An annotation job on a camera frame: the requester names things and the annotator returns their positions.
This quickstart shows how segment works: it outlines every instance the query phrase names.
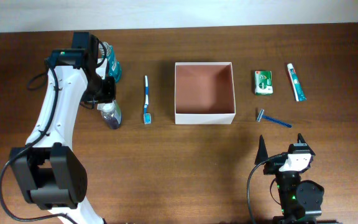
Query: green and white box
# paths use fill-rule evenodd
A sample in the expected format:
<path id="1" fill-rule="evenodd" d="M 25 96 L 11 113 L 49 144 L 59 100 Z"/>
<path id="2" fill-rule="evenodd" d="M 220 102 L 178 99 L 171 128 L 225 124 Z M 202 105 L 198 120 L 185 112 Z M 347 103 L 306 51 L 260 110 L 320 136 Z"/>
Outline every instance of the green and white box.
<path id="1" fill-rule="evenodd" d="M 255 71 L 255 94 L 256 95 L 273 94 L 271 71 Z"/>

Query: teal tube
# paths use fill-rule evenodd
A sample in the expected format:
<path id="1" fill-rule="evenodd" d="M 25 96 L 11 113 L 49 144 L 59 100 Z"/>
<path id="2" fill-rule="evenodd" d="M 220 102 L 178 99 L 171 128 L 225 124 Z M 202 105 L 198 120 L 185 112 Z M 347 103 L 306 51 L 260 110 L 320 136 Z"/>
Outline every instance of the teal tube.
<path id="1" fill-rule="evenodd" d="M 305 94 L 302 91 L 301 83 L 299 82 L 298 76 L 295 73 L 295 69 L 293 68 L 293 65 L 289 63 L 287 65 L 288 72 L 290 74 L 292 87 L 295 95 L 296 101 L 304 101 L 306 100 Z"/>

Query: brown table surface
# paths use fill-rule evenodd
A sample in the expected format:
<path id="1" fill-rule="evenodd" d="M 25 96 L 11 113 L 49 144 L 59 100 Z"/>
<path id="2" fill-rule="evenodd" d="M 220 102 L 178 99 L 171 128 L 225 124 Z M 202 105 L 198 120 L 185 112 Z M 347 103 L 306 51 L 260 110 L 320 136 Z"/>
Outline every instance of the brown table surface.
<path id="1" fill-rule="evenodd" d="M 108 223 L 246 223 L 246 180 L 259 135 L 273 155 L 287 151 L 298 133 L 316 153 L 302 177 L 325 188 L 319 219 L 358 223 L 358 24 L 92 33 L 114 45 L 122 65 L 117 102 L 124 120 L 112 131 L 99 111 L 80 108 L 73 149 L 88 173 L 87 196 Z M 24 145 L 44 100 L 45 88 L 29 92 L 25 84 L 43 71 L 51 50 L 71 45 L 72 35 L 0 34 L 0 169 L 11 147 Z M 175 125 L 175 62 L 232 62 L 237 114 L 231 125 Z M 289 62 L 304 102 L 294 99 Z M 272 96 L 254 95 L 252 70 L 272 71 Z M 142 120 L 144 75 L 153 119 L 148 126 Z M 293 127 L 255 122 L 257 108 Z M 269 194 L 272 179 L 260 169 L 252 180 L 251 201 L 260 220 L 281 215 Z M 24 202 L 10 169 L 3 192 L 18 216 L 47 214 Z M 1 206 L 0 223 L 16 223 Z"/>

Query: clear plastic bottle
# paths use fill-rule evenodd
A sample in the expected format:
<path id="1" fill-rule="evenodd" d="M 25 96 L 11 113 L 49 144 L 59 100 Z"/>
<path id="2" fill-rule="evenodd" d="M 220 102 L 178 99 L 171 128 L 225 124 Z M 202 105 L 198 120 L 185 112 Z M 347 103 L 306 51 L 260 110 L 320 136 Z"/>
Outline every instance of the clear plastic bottle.
<path id="1" fill-rule="evenodd" d="M 122 74 L 121 66 L 116 59 L 116 54 L 112 49 L 112 45 L 109 45 L 107 42 L 103 42 L 103 45 L 107 51 L 106 59 L 109 61 L 109 76 L 114 77 L 117 83 L 120 80 Z M 102 53 L 102 56 L 104 56 L 104 49 L 101 44 L 99 44 L 99 50 Z"/>
<path id="2" fill-rule="evenodd" d="M 112 103 L 106 103 L 103 105 L 101 113 L 104 121 L 111 129 L 118 129 L 120 127 L 122 114 L 116 100 Z"/>

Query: open box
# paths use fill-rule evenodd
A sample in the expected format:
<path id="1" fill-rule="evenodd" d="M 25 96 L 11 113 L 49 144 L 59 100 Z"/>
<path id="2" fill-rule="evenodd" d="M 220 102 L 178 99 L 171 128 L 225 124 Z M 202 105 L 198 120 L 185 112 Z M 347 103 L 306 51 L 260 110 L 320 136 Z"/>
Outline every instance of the open box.
<path id="1" fill-rule="evenodd" d="M 231 62 L 175 64 L 175 124 L 231 124 L 235 115 Z"/>

